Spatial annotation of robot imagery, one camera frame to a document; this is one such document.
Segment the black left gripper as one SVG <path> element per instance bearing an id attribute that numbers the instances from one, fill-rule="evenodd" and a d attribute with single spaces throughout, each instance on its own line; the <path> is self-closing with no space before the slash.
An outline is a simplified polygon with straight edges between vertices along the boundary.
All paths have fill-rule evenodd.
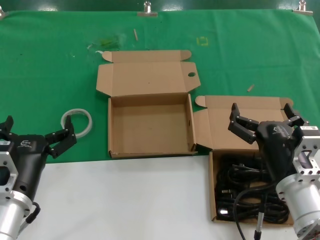
<path id="1" fill-rule="evenodd" d="M 18 176 L 13 190 L 34 200 L 48 155 L 56 159 L 77 143 L 74 126 L 70 115 L 65 119 L 64 129 L 45 136 L 12 134 L 13 125 L 11 115 L 0 124 L 0 139 L 13 141 L 16 147 L 17 155 L 13 161 Z"/>

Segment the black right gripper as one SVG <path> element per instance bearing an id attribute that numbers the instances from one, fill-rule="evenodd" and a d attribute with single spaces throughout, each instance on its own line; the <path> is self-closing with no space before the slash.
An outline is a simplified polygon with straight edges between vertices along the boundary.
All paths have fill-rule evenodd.
<path id="1" fill-rule="evenodd" d="M 262 160 L 266 163 L 271 182 L 276 186 L 284 178 L 296 174 L 293 159 L 297 140 L 292 136 L 296 127 L 309 126 L 289 103 L 284 105 L 285 121 L 262 121 L 241 116 L 236 103 L 232 104 L 228 130 L 252 145 L 255 141 Z"/>

